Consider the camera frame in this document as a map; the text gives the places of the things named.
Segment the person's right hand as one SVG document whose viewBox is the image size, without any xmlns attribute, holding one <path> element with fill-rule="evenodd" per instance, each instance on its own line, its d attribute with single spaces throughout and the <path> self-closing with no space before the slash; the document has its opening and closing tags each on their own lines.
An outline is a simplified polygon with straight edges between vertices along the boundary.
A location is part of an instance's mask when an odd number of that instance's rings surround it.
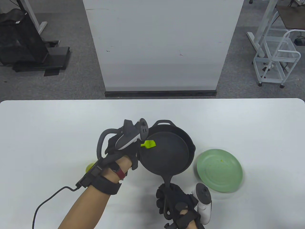
<svg viewBox="0 0 305 229">
<path fill-rule="evenodd" d="M 173 221 L 182 217 L 181 212 L 195 212 L 195 206 L 198 203 L 195 197 L 184 193 L 178 185 L 173 183 L 170 183 L 170 187 L 166 187 L 165 184 L 160 185 L 156 191 L 156 198 L 159 214 L 169 212 L 170 217 L 167 220 Z"/>
</svg>

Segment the person's left hand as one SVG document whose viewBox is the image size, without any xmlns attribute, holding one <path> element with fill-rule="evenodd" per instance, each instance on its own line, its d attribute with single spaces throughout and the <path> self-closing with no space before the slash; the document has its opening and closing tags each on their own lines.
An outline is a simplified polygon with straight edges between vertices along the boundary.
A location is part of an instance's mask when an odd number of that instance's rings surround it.
<svg viewBox="0 0 305 229">
<path fill-rule="evenodd" d="M 140 152 L 140 140 L 137 140 L 136 142 L 131 143 L 129 146 L 122 150 L 115 149 L 115 144 L 117 140 L 119 139 L 120 135 L 115 135 L 111 137 L 108 140 L 108 146 L 105 150 L 105 154 L 107 155 L 103 160 L 103 165 L 109 165 L 119 159 L 121 159 L 123 156 L 127 156 L 131 162 L 132 166 L 131 169 L 135 170 L 138 168 L 138 156 Z"/>
</svg>

